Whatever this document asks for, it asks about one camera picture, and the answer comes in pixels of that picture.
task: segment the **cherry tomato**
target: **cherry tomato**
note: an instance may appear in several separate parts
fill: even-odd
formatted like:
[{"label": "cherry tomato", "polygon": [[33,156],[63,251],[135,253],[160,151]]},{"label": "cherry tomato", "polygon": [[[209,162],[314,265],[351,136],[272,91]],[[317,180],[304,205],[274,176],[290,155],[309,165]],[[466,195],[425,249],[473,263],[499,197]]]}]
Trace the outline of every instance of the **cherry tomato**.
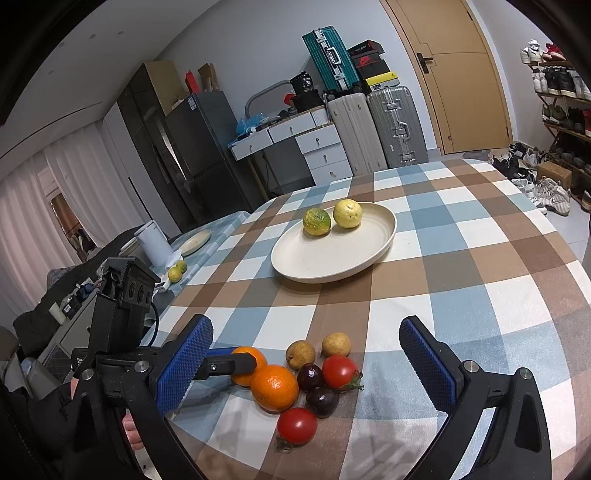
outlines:
[{"label": "cherry tomato", "polygon": [[277,449],[291,450],[294,445],[309,442],[316,434],[318,420],[305,408],[290,408],[277,420]]},{"label": "cherry tomato", "polygon": [[363,385],[360,385],[363,373],[349,357],[343,355],[328,357],[322,365],[322,373],[326,384],[334,390],[351,390],[352,388],[363,390]]}]

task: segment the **teal suitcase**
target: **teal suitcase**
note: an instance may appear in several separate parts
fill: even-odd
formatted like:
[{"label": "teal suitcase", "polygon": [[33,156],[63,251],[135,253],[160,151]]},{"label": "teal suitcase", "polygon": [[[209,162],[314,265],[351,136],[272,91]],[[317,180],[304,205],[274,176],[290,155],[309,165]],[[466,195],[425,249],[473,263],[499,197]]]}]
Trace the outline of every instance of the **teal suitcase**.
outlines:
[{"label": "teal suitcase", "polygon": [[319,28],[302,38],[328,92],[361,91],[353,60],[334,27]]}]

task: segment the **white container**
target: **white container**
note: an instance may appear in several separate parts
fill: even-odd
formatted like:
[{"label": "white container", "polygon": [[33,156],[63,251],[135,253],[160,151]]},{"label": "white container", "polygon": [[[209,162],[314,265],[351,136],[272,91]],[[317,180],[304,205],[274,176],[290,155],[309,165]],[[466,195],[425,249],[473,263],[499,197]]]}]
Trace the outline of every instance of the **white container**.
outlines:
[{"label": "white container", "polygon": [[135,232],[134,236],[138,239],[145,254],[155,267],[164,265],[166,260],[173,254],[173,249],[168,244],[166,236],[153,220],[150,220]]}]

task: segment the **oval plate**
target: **oval plate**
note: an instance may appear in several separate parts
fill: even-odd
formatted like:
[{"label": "oval plate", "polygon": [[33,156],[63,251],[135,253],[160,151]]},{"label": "oval plate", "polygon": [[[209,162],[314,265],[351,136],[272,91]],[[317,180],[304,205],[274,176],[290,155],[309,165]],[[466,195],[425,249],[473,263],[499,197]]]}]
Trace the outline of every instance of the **oval plate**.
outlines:
[{"label": "oval plate", "polygon": [[181,245],[181,255],[186,257],[188,255],[191,255],[193,252],[199,250],[203,245],[207,243],[211,235],[212,231],[209,228],[197,232],[189,240],[187,240],[185,243]]},{"label": "oval plate", "polygon": [[313,236],[301,222],[283,233],[271,252],[271,264],[284,277],[301,283],[326,283],[355,275],[375,263],[392,244],[396,216],[376,203],[359,202],[361,224],[344,229],[333,219],[325,236]]}]

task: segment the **white sneaker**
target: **white sneaker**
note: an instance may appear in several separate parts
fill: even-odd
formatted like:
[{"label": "white sneaker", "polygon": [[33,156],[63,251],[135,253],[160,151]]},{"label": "white sneaker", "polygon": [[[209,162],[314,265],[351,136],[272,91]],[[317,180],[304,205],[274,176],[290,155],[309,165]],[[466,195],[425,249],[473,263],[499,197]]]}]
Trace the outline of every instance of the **white sneaker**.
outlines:
[{"label": "white sneaker", "polygon": [[538,168],[538,163],[540,163],[538,159],[538,152],[532,148],[528,148],[527,152],[525,152],[525,155],[523,155],[523,163],[526,168]]},{"label": "white sneaker", "polygon": [[530,62],[539,63],[542,61],[542,54],[540,52],[540,44],[537,40],[530,40],[527,43],[527,53],[530,56]]},{"label": "white sneaker", "polygon": [[521,63],[525,63],[527,65],[529,65],[531,63],[530,54],[527,51],[527,47],[522,48],[519,51],[519,54],[521,56]]},{"label": "white sneaker", "polygon": [[565,192],[562,187],[549,190],[540,197],[540,203],[548,210],[567,216],[570,212],[570,190]]},{"label": "white sneaker", "polygon": [[541,73],[540,72],[532,72],[531,78],[534,81],[534,92],[535,93],[543,93],[542,91],[542,81],[541,81]]}]

